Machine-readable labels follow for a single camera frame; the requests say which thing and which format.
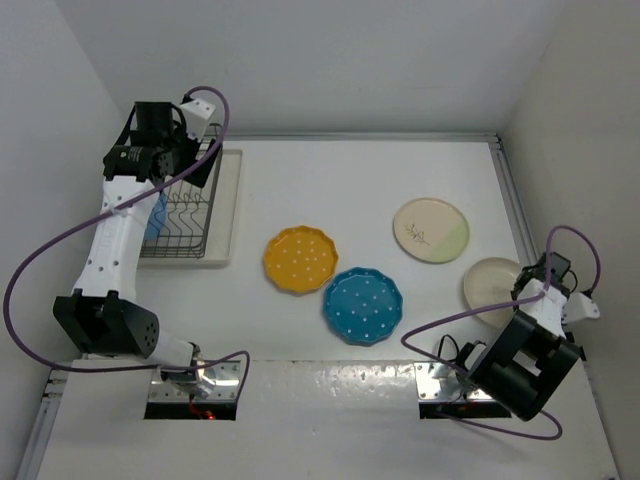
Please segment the light blue plate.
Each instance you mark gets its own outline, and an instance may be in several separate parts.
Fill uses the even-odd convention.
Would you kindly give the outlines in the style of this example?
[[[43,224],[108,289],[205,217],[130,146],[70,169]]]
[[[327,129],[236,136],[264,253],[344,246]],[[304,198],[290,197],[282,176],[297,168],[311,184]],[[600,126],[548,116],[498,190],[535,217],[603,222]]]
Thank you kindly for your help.
[[[167,197],[164,192],[161,192],[147,222],[143,236],[145,242],[156,240],[162,233],[166,221],[166,204]]]

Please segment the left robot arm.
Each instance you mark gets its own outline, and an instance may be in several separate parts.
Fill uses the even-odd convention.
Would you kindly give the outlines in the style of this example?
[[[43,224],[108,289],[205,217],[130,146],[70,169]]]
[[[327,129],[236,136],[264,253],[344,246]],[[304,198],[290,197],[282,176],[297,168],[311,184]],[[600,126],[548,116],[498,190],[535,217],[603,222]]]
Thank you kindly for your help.
[[[53,314],[80,352],[129,357],[147,365],[190,367],[193,343],[162,331],[158,317],[138,305],[136,275],[145,231],[164,182],[185,174],[202,187],[219,149],[210,146],[197,162],[213,104],[186,97],[170,102],[137,102],[103,159],[104,216],[95,230],[89,256],[68,296],[56,298]]]

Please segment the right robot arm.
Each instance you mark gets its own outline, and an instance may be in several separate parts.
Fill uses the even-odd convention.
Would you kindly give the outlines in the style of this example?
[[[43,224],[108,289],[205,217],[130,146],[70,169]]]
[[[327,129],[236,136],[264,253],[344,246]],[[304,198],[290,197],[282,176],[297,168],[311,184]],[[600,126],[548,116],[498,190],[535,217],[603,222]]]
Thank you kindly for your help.
[[[571,270],[566,257],[541,256],[520,272],[502,258],[474,264],[463,279],[467,305],[473,309],[542,294],[532,303],[507,306],[478,316],[497,329],[486,345],[467,343],[456,364],[468,372],[457,374],[462,394],[476,388],[521,420],[529,421],[545,406],[580,357],[580,349],[566,339],[562,328],[571,289],[564,284]]]

